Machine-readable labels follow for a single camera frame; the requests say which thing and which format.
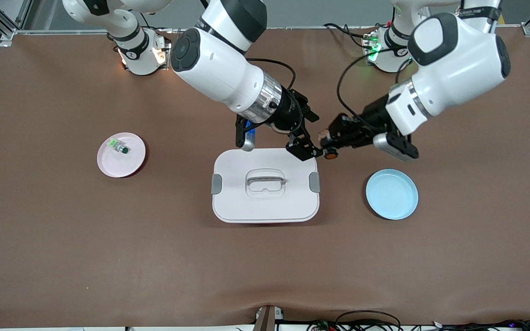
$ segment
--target blue object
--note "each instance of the blue object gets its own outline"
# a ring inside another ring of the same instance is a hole
[[[365,188],[371,208],[389,220],[402,220],[412,215],[418,205],[416,185],[401,171],[384,169],[368,180]]]
[[[248,128],[249,126],[252,126],[252,125],[253,123],[251,121],[247,121],[247,125],[244,127]],[[246,132],[245,139],[248,141],[255,142],[255,132],[256,132],[256,129],[248,130]]]

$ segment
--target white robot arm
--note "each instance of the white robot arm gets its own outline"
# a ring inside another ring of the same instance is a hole
[[[470,2],[475,7],[468,8]],[[327,159],[334,159],[338,148],[371,144],[403,161],[416,159],[418,150],[410,134],[423,122],[481,96],[506,79],[510,59],[502,38],[494,34],[500,13],[478,2],[465,1],[460,11],[465,13],[464,19],[439,13],[414,29],[408,49],[418,72],[355,119],[339,115],[320,136]],[[498,9],[500,0],[484,2]]]
[[[450,6],[460,0],[390,0],[394,6],[394,17],[389,27],[379,27],[364,42],[369,49],[366,53],[393,48],[393,52],[383,52],[370,56],[369,63],[387,73],[395,73],[403,63],[408,62],[410,54],[406,49],[414,28],[427,19],[427,7]]]
[[[165,39],[143,29],[133,13],[119,9],[127,4],[135,10],[154,12],[172,0],[63,0],[76,21],[105,28],[118,45],[126,67],[136,75],[149,75],[167,63]]]
[[[254,148],[249,131],[266,124],[289,136],[286,149],[301,160],[322,155],[305,120],[318,120],[307,98],[287,90],[244,54],[267,27],[261,0],[211,0],[196,27],[175,42],[171,67],[187,84],[237,114],[236,145]]]

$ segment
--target gray background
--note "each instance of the gray background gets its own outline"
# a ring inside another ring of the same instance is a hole
[[[23,0],[6,0],[22,2]],[[392,17],[392,6],[388,0],[265,0],[268,10],[268,26],[311,27],[324,23],[349,25],[374,25],[385,23]],[[454,11],[456,6],[434,9]],[[503,16],[506,23],[520,23],[530,17],[530,0],[503,0]],[[186,28],[193,26],[202,14],[199,0],[174,0],[155,15],[145,15],[150,25],[166,28]],[[34,0],[26,21],[25,29],[35,30],[80,30],[99,29],[82,25],[65,12],[62,0]]]

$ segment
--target table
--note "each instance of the table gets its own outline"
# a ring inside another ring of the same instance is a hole
[[[357,308],[408,324],[530,319],[530,38],[498,33],[511,76],[423,124],[418,161],[373,147],[318,160],[320,211],[281,226],[212,212],[214,160],[234,148],[225,106],[172,71],[127,73],[103,35],[15,36],[0,50],[0,327],[248,323],[264,304],[296,320]],[[360,54],[336,30],[276,29],[248,56],[295,67],[295,88],[320,115],[315,133],[343,111],[336,82]],[[289,82],[285,68],[259,66]],[[344,99],[362,109],[393,80],[359,65]],[[95,155],[123,131],[149,157],[117,180]],[[258,129],[258,147],[285,144]],[[383,168],[418,186],[418,209],[401,222],[364,202]]]

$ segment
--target green light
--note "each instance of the green light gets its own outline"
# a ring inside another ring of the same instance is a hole
[[[377,59],[377,55],[379,54],[375,52],[379,52],[380,50],[381,50],[381,43],[377,42],[375,46],[371,50],[369,50],[370,53],[374,53],[369,56],[369,60],[374,62]]]

